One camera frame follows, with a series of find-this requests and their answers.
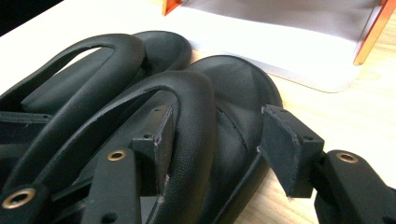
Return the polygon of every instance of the black slipper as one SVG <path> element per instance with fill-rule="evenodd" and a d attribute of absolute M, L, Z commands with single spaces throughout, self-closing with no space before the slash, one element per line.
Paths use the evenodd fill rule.
<path fill-rule="evenodd" d="M 54 76 L 94 48 L 101 49 Z M 91 37 L 55 56 L 0 97 L 0 187 L 17 160 L 4 189 L 31 183 L 67 138 L 124 89 L 190 59 L 190 43 L 162 31 Z"/>
<path fill-rule="evenodd" d="M 210 79 L 214 90 L 202 84 L 202 76 Z M 153 91 L 157 93 L 138 109 L 127 109 Z M 211 103 L 212 91 L 216 105 Z M 200 105 L 203 99 L 208 104 Z M 183 112 L 185 101 L 191 106 L 187 114 Z M 257 150 L 264 105 L 282 106 L 276 86 L 261 69 L 233 56 L 213 56 L 185 71 L 158 74 L 123 92 L 85 123 L 51 159 L 35 184 L 45 185 L 58 195 L 55 198 L 61 197 L 92 182 L 101 156 L 132 148 L 142 163 L 140 195 L 156 195 L 151 203 L 141 198 L 144 221 L 233 222 L 268 171 Z M 212 117 L 208 113 L 213 111 L 217 111 L 217 125 L 204 118 Z M 174 119 L 168 122 L 176 129 L 166 132 L 164 120 L 170 118 Z M 209 147 L 213 137 L 217 137 L 217 146 Z M 149 143 L 170 150 L 169 165 L 155 157 L 159 163 L 150 170 Z M 148 177 L 152 173 L 159 174 L 154 182 Z M 80 203 L 74 212 L 81 215 L 84 206 L 92 205 Z"/>

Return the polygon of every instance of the light wood surface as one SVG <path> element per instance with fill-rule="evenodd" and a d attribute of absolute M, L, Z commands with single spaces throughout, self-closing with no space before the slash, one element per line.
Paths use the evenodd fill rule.
<path fill-rule="evenodd" d="M 193 60 L 209 55 L 195 51 Z M 396 188 L 396 12 L 350 89 L 325 93 L 271 78 L 285 108 L 325 140 L 325 151 L 362 156 Z M 270 171 L 235 223 L 318 223 L 314 198 L 288 199 Z"/>

